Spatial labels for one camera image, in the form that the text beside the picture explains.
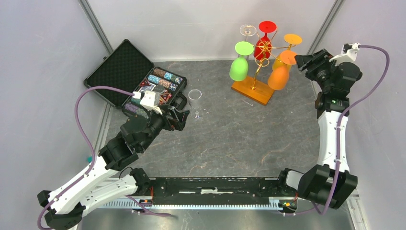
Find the clear wine glass front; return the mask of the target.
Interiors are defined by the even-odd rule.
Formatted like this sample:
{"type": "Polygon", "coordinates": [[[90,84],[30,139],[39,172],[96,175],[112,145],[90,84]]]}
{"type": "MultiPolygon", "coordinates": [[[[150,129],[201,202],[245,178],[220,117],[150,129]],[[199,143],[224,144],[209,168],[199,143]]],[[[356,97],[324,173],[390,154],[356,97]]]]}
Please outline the clear wine glass front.
{"type": "Polygon", "coordinates": [[[188,93],[188,103],[191,108],[191,115],[193,115],[195,119],[201,119],[203,116],[201,113],[202,95],[202,92],[198,89],[192,89],[188,93]]]}

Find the orange wine glass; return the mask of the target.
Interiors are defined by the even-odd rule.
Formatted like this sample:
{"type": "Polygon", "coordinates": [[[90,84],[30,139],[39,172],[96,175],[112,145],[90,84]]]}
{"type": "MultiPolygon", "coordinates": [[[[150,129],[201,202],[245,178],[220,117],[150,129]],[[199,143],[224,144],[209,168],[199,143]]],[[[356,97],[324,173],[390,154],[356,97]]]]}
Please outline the orange wine glass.
{"type": "Polygon", "coordinates": [[[286,86],[289,80],[290,69],[296,64],[296,55],[297,53],[291,50],[285,50],[280,53],[277,59],[280,65],[272,71],[268,79],[268,86],[271,89],[280,91],[286,86]]]}

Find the green wine glass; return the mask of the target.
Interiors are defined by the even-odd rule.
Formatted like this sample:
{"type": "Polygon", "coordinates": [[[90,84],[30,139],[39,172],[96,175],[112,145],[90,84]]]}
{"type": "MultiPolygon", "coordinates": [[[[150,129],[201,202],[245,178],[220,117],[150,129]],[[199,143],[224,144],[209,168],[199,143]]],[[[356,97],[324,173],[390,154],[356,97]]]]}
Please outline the green wine glass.
{"type": "Polygon", "coordinates": [[[240,41],[235,45],[239,55],[231,64],[229,76],[233,81],[243,81],[248,74],[248,61],[246,57],[254,52],[254,47],[247,41],[240,41]]]}

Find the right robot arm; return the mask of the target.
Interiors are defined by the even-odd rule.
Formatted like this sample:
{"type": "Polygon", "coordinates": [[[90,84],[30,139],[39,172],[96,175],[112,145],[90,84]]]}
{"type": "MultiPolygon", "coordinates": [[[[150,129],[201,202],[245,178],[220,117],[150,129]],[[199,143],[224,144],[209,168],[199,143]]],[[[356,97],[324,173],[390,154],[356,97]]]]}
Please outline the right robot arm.
{"type": "Polygon", "coordinates": [[[281,195],[288,196],[295,190],[299,198],[338,209],[356,189],[358,178],[350,174],[345,141],[352,106],[348,94],[362,77],[354,63],[359,50],[360,44],[354,43],[345,44],[336,56],[325,49],[310,55],[294,55],[298,69],[321,89],[315,100],[320,147],[317,164],[306,173],[281,171],[276,183],[281,195]]]}

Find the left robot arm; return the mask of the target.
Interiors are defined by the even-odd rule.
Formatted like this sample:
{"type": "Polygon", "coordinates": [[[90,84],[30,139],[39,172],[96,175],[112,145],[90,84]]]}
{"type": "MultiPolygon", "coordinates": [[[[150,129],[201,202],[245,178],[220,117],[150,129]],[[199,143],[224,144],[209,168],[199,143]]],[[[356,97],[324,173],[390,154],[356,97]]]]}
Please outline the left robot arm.
{"type": "Polygon", "coordinates": [[[37,195],[43,210],[38,228],[69,230],[79,224],[93,210],[133,193],[145,195],[150,181],[142,169],[135,168],[116,182],[99,187],[99,184],[123,171],[144,153],[161,130],[182,131],[190,111],[164,106],[161,113],[144,111],[128,117],[117,136],[94,153],[91,163],[74,178],[55,191],[42,191],[37,195]]]}

